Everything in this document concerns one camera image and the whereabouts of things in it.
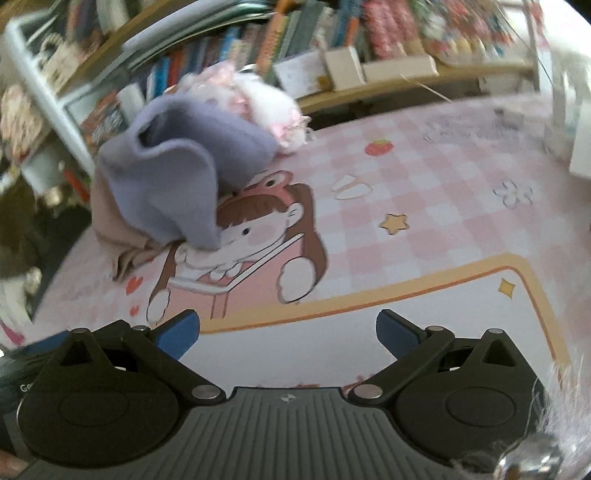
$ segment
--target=beige cloth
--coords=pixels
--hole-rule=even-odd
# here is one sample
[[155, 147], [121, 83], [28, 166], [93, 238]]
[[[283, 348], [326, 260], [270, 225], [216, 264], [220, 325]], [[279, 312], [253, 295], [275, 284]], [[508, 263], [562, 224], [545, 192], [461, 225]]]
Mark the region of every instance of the beige cloth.
[[92, 179], [90, 207], [96, 237], [113, 264], [113, 280], [121, 279], [130, 268], [146, 263], [167, 247], [123, 219], [99, 167]]

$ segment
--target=string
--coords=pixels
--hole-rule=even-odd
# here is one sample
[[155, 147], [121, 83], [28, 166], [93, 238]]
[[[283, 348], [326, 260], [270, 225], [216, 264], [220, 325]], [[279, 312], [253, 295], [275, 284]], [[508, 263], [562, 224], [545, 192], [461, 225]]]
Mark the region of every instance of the string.
[[[552, 82], [552, 77], [548, 73], [548, 70], [546, 70], [544, 63], [540, 60], [540, 56], [535, 52], [535, 50], [533, 48], [531, 48], [531, 45], [528, 42], [526, 42], [521, 35], [519, 35], [519, 33], [517, 32], [515, 27], [513, 27], [513, 25], [511, 25], [511, 22], [509, 22], [509, 19], [506, 17], [505, 12], [503, 11], [503, 9], [501, 8], [501, 6], [498, 2], [495, 2], [495, 7], [496, 7], [496, 10], [498, 11], [499, 15], [501, 15], [501, 17], [503, 18], [505, 23], [509, 26], [509, 28], [513, 31], [515, 36], [517, 36], [517, 38], [519, 38], [521, 40], [523, 45], [525, 45], [526, 48], [530, 51], [530, 53], [535, 57], [537, 63], [540, 64], [540, 67], [542, 67], [542, 70], [544, 70], [544, 73], [548, 77], [548, 80], [550, 81], [550, 85], [552, 85], [552, 88], [554, 88], [554, 83]], [[527, 7], [527, 11], [524, 10], [524, 13], [526, 15], [531, 15], [531, 13], [529, 12], [529, 6]]]
[[435, 90], [433, 90], [432, 88], [429, 88], [427, 85], [422, 84], [421, 82], [417, 82], [416, 80], [409, 80], [407, 79], [404, 75], [401, 75], [401, 77], [406, 80], [408, 83], [413, 83], [415, 85], [419, 85], [421, 87], [423, 87], [425, 90], [429, 90], [429, 92], [434, 93], [435, 95], [437, 95], [439, 98], [444, 99], [446, 102], [452, 103], [453, 100], [450, 100], [449, 98], [447, 98], [445, 95], [443, 95], [442, 93], [436, 92]]

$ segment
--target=white flower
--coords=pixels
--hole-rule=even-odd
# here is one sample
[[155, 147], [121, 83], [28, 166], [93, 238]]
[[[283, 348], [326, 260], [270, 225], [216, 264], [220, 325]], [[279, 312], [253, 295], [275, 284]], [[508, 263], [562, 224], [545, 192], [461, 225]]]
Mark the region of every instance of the white flower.
[[503, 187], [493, 190], [493, 193], [496, 196], [503, 198], [503, 205], [509, 210], [515, 209], [520, 203], [533, 204], [531, 197], [534, 194], [534, 191], [531, 187], [518, 187], [512, 180], [504, 181]]

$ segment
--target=lavender fleece fabric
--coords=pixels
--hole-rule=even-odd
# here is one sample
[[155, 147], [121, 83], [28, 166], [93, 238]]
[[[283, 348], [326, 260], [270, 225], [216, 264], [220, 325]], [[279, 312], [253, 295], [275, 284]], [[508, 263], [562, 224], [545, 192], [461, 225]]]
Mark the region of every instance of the lavender fleece fabric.
[[277, 152], [256, 125], [188, 95], [150, 102], [99, 150], [98, 166], [122, 217], [161, 244], [220, 247], [218, 181], [242, 190]]

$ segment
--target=paper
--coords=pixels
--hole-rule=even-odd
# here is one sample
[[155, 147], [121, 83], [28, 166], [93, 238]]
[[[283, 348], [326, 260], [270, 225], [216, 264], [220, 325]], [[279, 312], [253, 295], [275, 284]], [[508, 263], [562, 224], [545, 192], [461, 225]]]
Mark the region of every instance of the paper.
[[297, 55], [273, 65], [285, 92], [293, 99], [329, 90], [330, 76], [318, 50]]

